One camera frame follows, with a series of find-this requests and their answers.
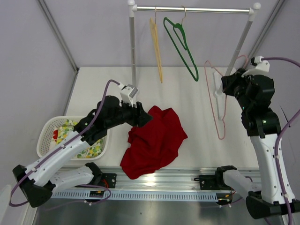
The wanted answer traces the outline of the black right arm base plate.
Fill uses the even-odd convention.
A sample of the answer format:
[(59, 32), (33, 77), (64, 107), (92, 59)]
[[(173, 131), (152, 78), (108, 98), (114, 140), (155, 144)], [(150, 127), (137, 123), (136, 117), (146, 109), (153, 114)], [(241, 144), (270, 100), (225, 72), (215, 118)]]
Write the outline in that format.
[(199, 183), (201, 190), (221, 190), (219, 179), (216, 175), (199, 175), (194, 178)]

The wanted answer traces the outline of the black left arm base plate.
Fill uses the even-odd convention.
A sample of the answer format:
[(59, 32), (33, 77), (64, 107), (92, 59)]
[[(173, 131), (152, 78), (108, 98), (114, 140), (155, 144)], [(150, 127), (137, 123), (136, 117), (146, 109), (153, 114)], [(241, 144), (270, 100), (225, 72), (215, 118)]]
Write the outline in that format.
[(117, 174), (115, 173), (103, 173), (100, 179), (100, 186), (106, 188), (115, 188), (117, 181)]

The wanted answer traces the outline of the pink wire hanger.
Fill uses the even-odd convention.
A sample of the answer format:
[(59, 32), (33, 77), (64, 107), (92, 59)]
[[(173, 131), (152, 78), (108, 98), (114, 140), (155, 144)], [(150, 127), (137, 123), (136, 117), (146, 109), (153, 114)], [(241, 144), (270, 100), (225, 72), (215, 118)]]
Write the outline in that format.
[[(207, 73), (207, 65), (210, 66), (211, 69), (214, 70), (212, 73), (213, 75), (213, 84), (214, 84), (214, 92), (211, 93), (210, 91), (210, 82), (208, 78)], [(215, 66), (212, 65), (212, 63), (209, 60), (206, 60), (204, 63), (204, 74), (205, 74), (205, 81), (209, 96), (209, 103), (211, 108), (212, 117), (214, 120), (214, 126), (216, 129), (217, 137), (219, 140), (224, 140), (226, 137), (226, 123), (225, 123), (225, 117), (226, 117), (226, 110), (227, 110), (227, 97), (224, 93), (221, 93), (221, 77), (224, 77), (225, 75), (220, 72)], [(223, 125), (223, 135), (221, 136), (219, 131), (219, 122)]]

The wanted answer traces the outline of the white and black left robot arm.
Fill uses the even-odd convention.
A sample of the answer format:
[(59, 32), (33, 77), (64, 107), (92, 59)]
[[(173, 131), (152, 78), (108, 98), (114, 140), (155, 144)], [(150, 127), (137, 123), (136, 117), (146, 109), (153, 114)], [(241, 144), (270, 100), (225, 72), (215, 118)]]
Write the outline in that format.
[(79, 169), (61, 174), (56, 172), (76, 154), (105, 137), (109, 129), (124, 123), (143, 127), (151, 120), (152, 116), (144, 111), (141, 102), (130, 105), (115, 96), (106, 96), (52, 151), (31, 165), (17, 165), (13, 169), (17, 186), (33, 208), (71, 187), (98, 187), (103, 173), (95, 163), (86, 163)]

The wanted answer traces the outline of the red skirt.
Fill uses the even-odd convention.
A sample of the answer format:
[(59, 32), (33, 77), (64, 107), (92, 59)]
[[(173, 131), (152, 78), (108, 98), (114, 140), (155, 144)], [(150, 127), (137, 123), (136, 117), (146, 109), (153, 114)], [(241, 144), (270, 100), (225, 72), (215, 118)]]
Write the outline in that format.
[(169, 165), (179, 155), (180, 146), (188, 138), (172, 108), (161, 110), (155, 105), (148, 114), (153, 117), (150, 122), (129, 131), (127, 142), (130, 146), (120, 163), (131, 180)]

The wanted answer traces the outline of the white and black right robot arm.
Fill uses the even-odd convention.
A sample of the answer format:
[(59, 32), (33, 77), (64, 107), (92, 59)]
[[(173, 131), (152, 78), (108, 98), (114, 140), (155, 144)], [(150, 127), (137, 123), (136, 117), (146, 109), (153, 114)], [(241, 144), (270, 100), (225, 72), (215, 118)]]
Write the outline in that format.
[(255, 149), (261, 185), (255, 185), (232, 165), (216, 169), (214, 184), (219, 189), (237, 191), (252, 218), (287, 215), (291, 224), (293, 213), (300, 211), (300, 202), (289, 187), (280, 149), (283, 130), (278, 116), (270, 108), (274, 81), (242, 68), (221, 77), (220, 81), (222, 92), (235, 97), (242, 109), (241, 122)]

